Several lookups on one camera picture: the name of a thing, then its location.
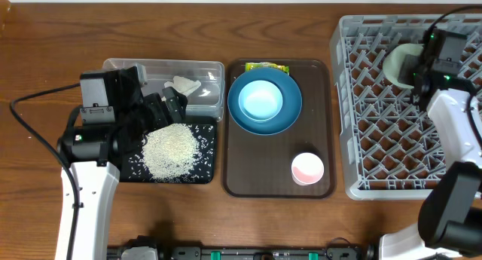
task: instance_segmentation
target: metal grid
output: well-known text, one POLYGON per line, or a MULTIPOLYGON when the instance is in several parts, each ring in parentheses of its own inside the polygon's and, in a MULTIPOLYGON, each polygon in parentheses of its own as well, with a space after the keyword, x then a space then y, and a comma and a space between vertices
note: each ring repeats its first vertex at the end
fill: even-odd
MULTIPOLYGON (((417 18, 421 26, 429 25, 428 21, 433 19, 417 18)), ((358 27, 344 29, 347 35, 352 35, 341 38, 348 76, 346 86, 338 86, 347 90, 339 93, 342 124, 349 129, 351 123, 358 147, 354 155, 357 189, 431 189, 446 170, 435 126, 426 112, 410 104, 410 91, 392 85, 382 71, 383 60, 393 48, 403 43, 421 43, 423 28, 360 27, 364 23, 362 20, 358 27)), ((452 28, 450 22, 447 25, 451 30, 458 27, 459 32, 471 31, 461 29, 459 24, 452 28)), ((478 29, 480 23, 467 41, 459 77, 482 84, 482 37, 478 29)))

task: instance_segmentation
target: bowl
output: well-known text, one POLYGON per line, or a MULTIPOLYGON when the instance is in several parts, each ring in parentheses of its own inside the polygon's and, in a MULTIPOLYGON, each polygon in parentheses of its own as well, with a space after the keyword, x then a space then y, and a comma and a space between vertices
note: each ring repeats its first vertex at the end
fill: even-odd
POLYGON ((291 162, 291 176, 298 185, 312 185, 323 177, 324 172, 322 160, 309 152, 297 155, 291 162))
POLYGON ((303 100, 296 81, 284 72, 274 68, 258 68, 242 73, 231 84, 227 95, 230 116, 239 127, 255 135, 270 136, 288 129, 301 113, 303 100), (282 95, 282 106, 278 114, 267 121, 253 121, 239 106, 242 89, 253 81, 268 81, 274 84, 282 95))
POLYGON ((239 93, 239 109, 256 122, 274 118, 282 108, 283 95, 279 88, 265 80, 248 83, 239 93))

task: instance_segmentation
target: pink cup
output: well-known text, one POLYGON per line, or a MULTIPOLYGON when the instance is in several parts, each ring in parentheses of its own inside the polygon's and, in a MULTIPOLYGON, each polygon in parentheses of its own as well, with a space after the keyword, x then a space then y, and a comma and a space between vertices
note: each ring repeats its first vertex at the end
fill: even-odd
POLYGON ((318 182, 324 172, 322 160, 312 153, 299 154, 291 162, 291 176, 299 185, 312 185, 318 182))

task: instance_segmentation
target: blue plate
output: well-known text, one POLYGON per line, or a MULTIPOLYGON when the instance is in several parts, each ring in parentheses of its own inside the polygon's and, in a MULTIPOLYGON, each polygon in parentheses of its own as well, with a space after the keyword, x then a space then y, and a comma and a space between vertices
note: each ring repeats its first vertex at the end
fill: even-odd
POLYGON ((274 135, 288 129, 301 112, 303 99, 300 88, 289 75, 274 68, 259 68, 241 74, 231 85, 227 95, 227 107, 234 121, 244 130, 262 136, 274 135), (239 93, 248 83, 265 80, 275 84, 283 96, 279 113, 266 122, 258 123, 249 119, 239 108, 239 93))

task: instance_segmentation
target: plastic crate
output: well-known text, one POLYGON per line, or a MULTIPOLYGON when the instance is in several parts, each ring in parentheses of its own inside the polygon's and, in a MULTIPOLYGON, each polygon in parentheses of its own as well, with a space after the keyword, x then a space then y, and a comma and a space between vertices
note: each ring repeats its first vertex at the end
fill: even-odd
MULTIPOLYGON (((435 126, 382 71, 393 48, 422 43, 439 16, 345 16, 330 40, 345 190, 354 200, 424 199, 445 174, 435 126)), ((437 27, 468 35, 459 77, 482 84, 482 14, 455 14, 437 27)))

